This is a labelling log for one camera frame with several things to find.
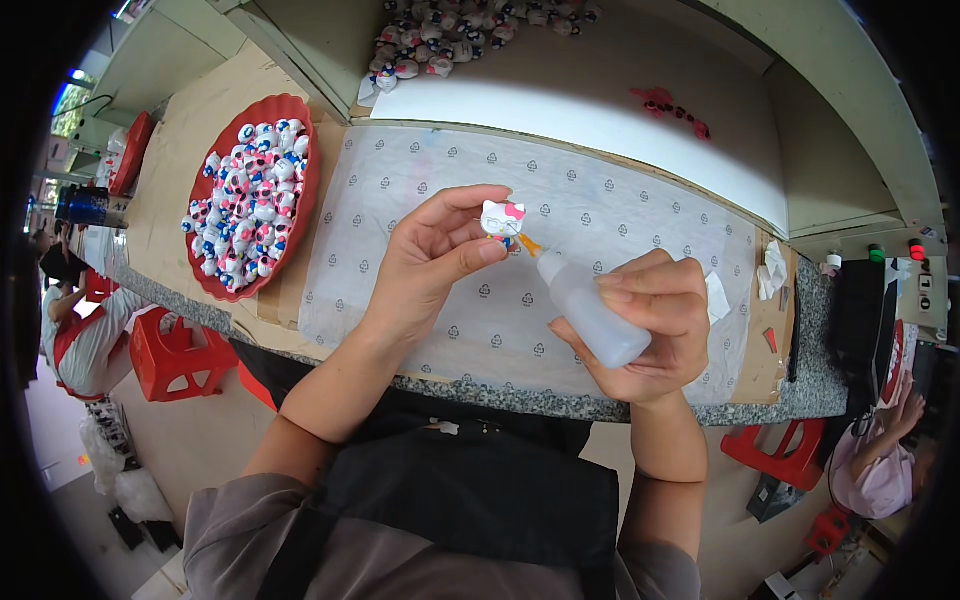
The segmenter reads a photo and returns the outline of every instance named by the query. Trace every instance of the gray sleeve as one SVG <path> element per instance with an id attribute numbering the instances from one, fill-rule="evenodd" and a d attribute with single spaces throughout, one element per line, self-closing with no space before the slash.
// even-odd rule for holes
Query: gray sleeve
<path id="1" fill-rule="evenodd" d="M 623 600 L 699 600 L 700 569 L 689 554 L 668 543 L 639 543 L 620 548 L 616 588 Z M 628 587 L 636 589 L 636 596 Z"/>
<path id="2" fill-rule="evenodd" d="M 254 598 L 309 493 L 276 473 L 194 492 L 183 535 L 183 570 L 194 597 Z"/>

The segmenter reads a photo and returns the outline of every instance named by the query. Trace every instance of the apron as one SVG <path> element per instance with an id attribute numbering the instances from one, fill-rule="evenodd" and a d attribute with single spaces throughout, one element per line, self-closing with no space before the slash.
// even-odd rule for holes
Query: apron
<path id="1" fill-rule="evenodd" d="M 616 471 L 486 421 L 459 420 L 457 435 L 423 428 L 423 417 L 374 421 L 304 502 L 258 600 L 303 598 L 341 517 L 381 523 L 449 552 L 573 568 L 587 600 L 615 597 Z"/>
<path id="2" fill-rule="evenodd" d="M 54 369 L 57 370 L 57 385 L 76 399 L 93 402 L 96 400 L 102 400 L 106 396 L 103 394 L 98 394 L 96 396 L 80 396 L 70 388 L 66 387 L 63 382 L 60 381 L 60 361 L 63 360 L 63 356 L 73 344 L 74 340 L 77 339 L 77 336 L 83 333 L 84 329 L 91 326 L 97 319 L 100 319 L 106 314 L 107 311 L 104 310 L 104 307 L 98 306 L 97 309 L 90 313 L 86 319 L 82 319 L 81 316 L 77 314 L 77 311 L 71 310 L 70 315 L 64 319 L 63 322 L 60 323 L 60 327 L 57 328 L 57 337 L 54 339 L 53 356 Z"/>

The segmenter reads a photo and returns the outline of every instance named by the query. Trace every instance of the red chair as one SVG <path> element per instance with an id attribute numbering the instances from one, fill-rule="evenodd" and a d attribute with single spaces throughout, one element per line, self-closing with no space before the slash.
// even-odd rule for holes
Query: red chair
<path id="1" fill-rule="evenodd" d="M 93 267 L 86 270 L 86 301 L 99 304 L 119 289 L 118 283 L 101 277 Z"/>
<path id="2" fill-rule="evenodd" d="M 813 520 L 813 531 L 804 538 L 804 543 L 818 552 L 822 559 L 833 554 L 849 531 L 850 524 L 847 522 L 847 516 L 837 508 L 837 505 L 830 504 L 830 508 Z"/>
<path id="3" fill-rule="evenodd" d="M 160 334 L 160 319 L 168 312 L 166 308 L 155 308 L 133 322 L 130 358 L 143 395 L 149 402 L 170 402 L 221 394 L 217 384 L 238 363 L 233 348 L 219 333 L 206 327 L 206 347 L 194 348 L 192 330 L 183 326 L 183 317 L 177 318 L 170 333 Z M 194 374 L 203 371 L 210 371 L 210 375 L 200 386 Z M 170 384 L 181 376 L 186 377 L 186 389 L 170 392 Z"/>
<path id="4" fill-rule="evenodd" d="M 720 442 L 720 449 L 724 454 L 747 467 L 755 468 L 795 488 L 810 492 L 817 486 L 820 476 L 824 474 L 814 462 L 817 445 L 824 435 L 824 422 L 823 419 L 792 421 L 773 456 L 755 446 L 756 434 L 760 432 L 761 425 L 746 427 L 739 436 L 724 436 L 723 441 Z M 804 436 L 800 440 L 800 445 L 786 456 L 786 449 L 790 446 L 794 434 L 797 433 L 797 427 L 801 423 L 804 425 Z"/>
<path id="5" fill-rule="evenodd" d="M 248 392 L 256 396 L 256 399 L 266 404 L 270 410 L 277 412 L 276 405 L 274 404 L 274 397 L 270 394 L 270 390 L 256 380 L 256 377 L 254 377 L 253 373 L 247 369 L 246 365 L 243 363 L 238 364 L 237 374 L 240 375 L 240 383 L 243 384 L 243 387 L 246 388 Z"/>

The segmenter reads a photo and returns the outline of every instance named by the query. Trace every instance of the plastic glue bottle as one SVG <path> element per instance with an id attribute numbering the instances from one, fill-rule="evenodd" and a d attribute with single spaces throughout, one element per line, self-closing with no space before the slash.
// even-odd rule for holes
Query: plastic glue bottle
<path id="1" fill-rule="evenodd" d="M 546 252 L 537 260 L 537 271 L 550 287 L 550 299 L 604 367 L 623 367 L 650 346 L 649 331 L 607 307 L 586 267 Z"/>

